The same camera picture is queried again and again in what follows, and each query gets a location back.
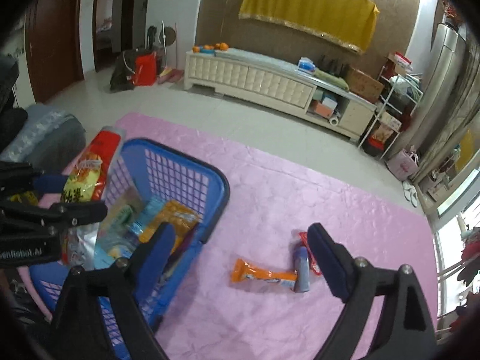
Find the pink quilted table cover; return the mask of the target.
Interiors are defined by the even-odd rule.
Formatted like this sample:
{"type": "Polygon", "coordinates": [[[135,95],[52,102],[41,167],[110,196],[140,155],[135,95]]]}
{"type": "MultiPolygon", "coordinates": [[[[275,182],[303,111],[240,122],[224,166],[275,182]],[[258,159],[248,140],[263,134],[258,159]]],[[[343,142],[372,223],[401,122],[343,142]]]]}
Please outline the pink quilted table cover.
{"type": "Polygon", "coordinates": [[[219,169],[229,200],[192,262],[154,340],[163,359],[432,359],[437,283],[425,218],[339,180],[236,142],[140,114],[115,128],[219,169]],[[232,283],[238,258],[295,272],[300,232],[320,223],[353,257],[412,268],[372,302],[347,304],[309,269],[297,293],[261,280],[232,283]]]}

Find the black bag on floor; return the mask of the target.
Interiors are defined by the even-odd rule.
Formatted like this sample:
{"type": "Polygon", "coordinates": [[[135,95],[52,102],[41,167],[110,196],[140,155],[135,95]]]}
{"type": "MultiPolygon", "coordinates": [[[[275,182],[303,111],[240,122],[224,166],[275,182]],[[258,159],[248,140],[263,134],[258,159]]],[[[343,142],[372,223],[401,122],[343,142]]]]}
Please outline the black bag on floor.
{"type": "Polygon", "coordinates": [[[127,49],[117,57],[110,80],[110,91],[117,93],[135,89],[133,76],[139,51],[140,49],[127,49]]]}

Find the green soda cracker pack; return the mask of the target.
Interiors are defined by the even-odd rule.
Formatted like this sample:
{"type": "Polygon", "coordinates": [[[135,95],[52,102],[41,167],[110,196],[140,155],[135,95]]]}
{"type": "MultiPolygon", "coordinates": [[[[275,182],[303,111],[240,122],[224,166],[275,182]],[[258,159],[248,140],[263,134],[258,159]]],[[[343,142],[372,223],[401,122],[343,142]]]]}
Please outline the green soda cracker pack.
{"type": "Polygon", "coordinates": [[[145,205],[134,186],[129,186],[118,197],[109,198],[107,202],[108,212],[106,218],[100,224],[98,232],[100,236],[115,233],[124,225],[131,223],[145,205]]]}

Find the blue plastic basket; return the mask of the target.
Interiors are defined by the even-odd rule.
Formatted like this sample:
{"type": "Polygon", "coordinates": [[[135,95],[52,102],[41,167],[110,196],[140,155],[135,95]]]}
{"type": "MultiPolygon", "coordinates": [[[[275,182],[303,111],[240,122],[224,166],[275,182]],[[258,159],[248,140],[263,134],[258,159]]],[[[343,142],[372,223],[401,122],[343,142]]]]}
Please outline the blue plastic basket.
{"type": "Polygon", "coordinates": [[[57,359],[164,359],[154,339],[230,198],[216,167],[145,138],[111,160],[103,222],[74,225],[59,262],[32,266],[57,359]]]}

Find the clear bag of pastries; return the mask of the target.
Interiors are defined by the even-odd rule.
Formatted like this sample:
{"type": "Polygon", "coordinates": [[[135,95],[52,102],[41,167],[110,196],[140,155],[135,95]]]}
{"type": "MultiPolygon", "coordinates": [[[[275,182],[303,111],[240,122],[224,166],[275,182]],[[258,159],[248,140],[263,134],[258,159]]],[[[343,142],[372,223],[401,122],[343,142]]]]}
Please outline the clear bag of pastries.
{"type": "Polygon", "coordinates": [[[97,239],[94,250],[94,268],[110,267],[118,258],[130,259],[138,246],[138,238],[131,231],[109,232],[97,239]]]}

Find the red flower vase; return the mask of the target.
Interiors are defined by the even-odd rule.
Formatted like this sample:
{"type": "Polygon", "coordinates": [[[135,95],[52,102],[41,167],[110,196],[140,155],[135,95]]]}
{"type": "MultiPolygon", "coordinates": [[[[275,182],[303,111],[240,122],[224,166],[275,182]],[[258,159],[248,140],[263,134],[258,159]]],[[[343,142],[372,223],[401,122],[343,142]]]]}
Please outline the red flower vase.
{"type": "Polygon", "coordinates": [[[442,0],[442,9],[445,15],[445,23],[453,28],[458,28],[461,24],[461,18],[458,16],[456,8],[448,0],[442,0]]]}

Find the dark wooden door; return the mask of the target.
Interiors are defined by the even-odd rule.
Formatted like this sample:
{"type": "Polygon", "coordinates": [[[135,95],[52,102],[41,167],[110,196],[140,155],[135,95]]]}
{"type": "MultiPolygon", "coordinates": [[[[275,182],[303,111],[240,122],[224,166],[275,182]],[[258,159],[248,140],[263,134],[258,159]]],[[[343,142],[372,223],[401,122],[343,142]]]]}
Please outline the dark wooden door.
{"type": "Polygon", "coordinates": [[[25,51],[35,102],[48,102],[84,79],[80,0],[33,0],[25,17],[25,51]]]}

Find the red spicy snack packet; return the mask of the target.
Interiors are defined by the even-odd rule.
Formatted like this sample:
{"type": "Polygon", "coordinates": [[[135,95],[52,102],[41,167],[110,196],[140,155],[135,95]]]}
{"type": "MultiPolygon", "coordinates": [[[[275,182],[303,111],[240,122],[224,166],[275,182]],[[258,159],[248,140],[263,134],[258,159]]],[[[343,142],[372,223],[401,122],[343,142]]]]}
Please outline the red spicy snack packet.
{"type": "Polygon", "coordinates": [[[322,276],[322,273],[320,271],[320,267],[318,266],[318,263],[316,259],[313,256],[312,250],[309,247],[308,244],[308,234],[306,232],[300,232],[299,238],[302,242],[302,245],[307,249],[307,255],[308,255],[308,264],[309,268],[312,271],[312,273],[316,276],[322,276]]]}

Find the orange chocolate bar wrapper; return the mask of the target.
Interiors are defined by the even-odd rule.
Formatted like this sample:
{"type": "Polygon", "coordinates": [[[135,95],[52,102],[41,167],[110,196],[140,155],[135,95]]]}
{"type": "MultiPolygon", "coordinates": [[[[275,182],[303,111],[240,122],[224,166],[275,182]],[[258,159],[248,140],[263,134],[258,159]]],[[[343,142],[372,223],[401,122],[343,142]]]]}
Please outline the orange chocolate bar wrapper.
{"type": "Polygon", "coordinates": [[[247,280],[257,280],[271,284],[279,284],[289,289],[294,289],[297,281],[297,275],[295,272],[269,271],[238,258],[230,275],[230,280],[232,283],[240,283],[247,280]]]}

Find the light blue egg-yolk pastry bag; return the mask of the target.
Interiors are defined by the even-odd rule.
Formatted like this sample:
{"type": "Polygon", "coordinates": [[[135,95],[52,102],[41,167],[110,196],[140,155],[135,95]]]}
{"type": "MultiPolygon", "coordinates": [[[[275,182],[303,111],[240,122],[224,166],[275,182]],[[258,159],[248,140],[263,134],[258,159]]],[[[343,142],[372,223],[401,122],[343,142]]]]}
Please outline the light blue egg-yolk pastry bag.
{"type": "Polygon", "coordinates": [[[146,226],[157,216],[158,213],[164,208],[166,201],[153,196],[148,203],[146,203],[143,210],[136,216],[131,223],[129,230],[136,237],[139,237],[146,226]]]}

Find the orange snack bag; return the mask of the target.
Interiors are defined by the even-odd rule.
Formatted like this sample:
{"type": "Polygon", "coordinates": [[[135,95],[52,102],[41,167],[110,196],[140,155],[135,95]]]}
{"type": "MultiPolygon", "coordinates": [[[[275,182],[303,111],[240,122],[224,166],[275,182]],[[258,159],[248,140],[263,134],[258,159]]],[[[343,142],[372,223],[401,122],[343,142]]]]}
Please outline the orange snack bag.
{"type": "Polygon", "coordinates": [[[170,254],[173,254],[198,222],[199,217],[194,211],[176,200],[169,200],[165,203],[160,213],[146,226],[138,240],[142,243],[149,242],[162,223],[171,224],[175,233],[175,243],[170,252],[170,254]]]}

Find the white metal shelf rack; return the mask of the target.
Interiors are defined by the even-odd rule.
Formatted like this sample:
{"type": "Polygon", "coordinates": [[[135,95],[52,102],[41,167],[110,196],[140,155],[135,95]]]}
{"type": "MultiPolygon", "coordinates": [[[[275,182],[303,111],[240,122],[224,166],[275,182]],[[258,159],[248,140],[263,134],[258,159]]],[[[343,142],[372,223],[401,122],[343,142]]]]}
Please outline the white metal shelf rack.
{"type": "Polygon", "coordinates": [[[367,155],[382,160],[400,135],[407,131],[424,96],[421,78],[412,73],[412,61],[400,52],[386,57],[377,76],[383,89],[377,97],[373,117],[358,143],[367,155]]]}

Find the blue doublemint gum pack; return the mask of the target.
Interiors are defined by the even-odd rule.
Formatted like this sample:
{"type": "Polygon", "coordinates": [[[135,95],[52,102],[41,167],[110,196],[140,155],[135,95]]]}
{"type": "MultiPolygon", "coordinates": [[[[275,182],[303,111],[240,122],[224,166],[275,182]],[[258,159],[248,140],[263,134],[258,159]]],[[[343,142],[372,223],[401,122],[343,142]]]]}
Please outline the blue doublemint gum pack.
{"type": "Polygon", "coordinates": [[[298,246],[294,252],[294,267],[296,272],[296,281],[294,291],[296,293],[306,293],[310,289],[310,273],[308,250],[305,246],[298,246]]]}

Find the pink shopping bag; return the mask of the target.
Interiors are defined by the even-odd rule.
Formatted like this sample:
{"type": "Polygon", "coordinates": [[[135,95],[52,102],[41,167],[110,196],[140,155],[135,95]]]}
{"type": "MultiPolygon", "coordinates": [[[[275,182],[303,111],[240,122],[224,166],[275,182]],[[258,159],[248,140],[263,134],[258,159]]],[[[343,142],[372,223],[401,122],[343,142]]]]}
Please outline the pink shopping bag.
{"type": "Polygon", "coordinates": [[[399,181],[405,181],[418,171],[419,158],[416,152],[400,150],[386,161],[386,167],[399,181]]]}

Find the red chicken feet pouch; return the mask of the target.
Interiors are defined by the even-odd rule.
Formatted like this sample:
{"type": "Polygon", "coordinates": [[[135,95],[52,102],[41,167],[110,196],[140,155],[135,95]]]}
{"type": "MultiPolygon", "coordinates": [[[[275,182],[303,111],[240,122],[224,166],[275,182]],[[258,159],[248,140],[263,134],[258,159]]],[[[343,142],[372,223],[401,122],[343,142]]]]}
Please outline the red chicken feet pouch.
{"type": "MultiPolygon", "coordinates": [[[[125,130],[105,126],[85,147],[73,166],[64,190],[62,203],[101,201],[110,182],[113,167],[125,142],[125,130]]],[[[63,262],[69,267],[95,268],[95,244],[100,222],[76,223],[69,228],[64,242],[63,262]]]]}

